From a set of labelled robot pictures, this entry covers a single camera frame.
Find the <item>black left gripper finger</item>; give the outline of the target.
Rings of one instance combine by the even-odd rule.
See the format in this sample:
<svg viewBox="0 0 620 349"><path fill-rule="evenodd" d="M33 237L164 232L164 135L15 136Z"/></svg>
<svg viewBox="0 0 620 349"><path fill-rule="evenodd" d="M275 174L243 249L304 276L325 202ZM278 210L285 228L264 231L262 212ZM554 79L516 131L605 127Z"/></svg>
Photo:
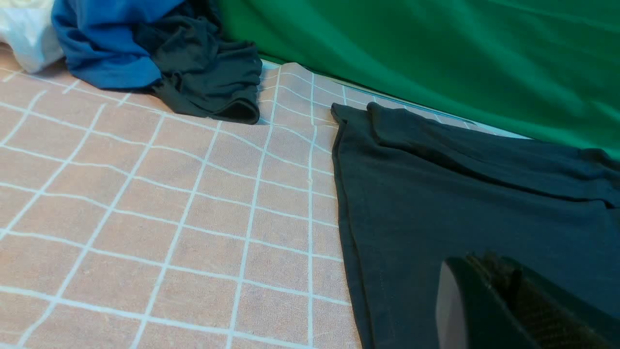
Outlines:
<svg viewBox="0 0 620 349"><path fill-rule="evenodd" d="M617 349L619 320L512 258L449 257L435 307L441 349Z"/></svg>

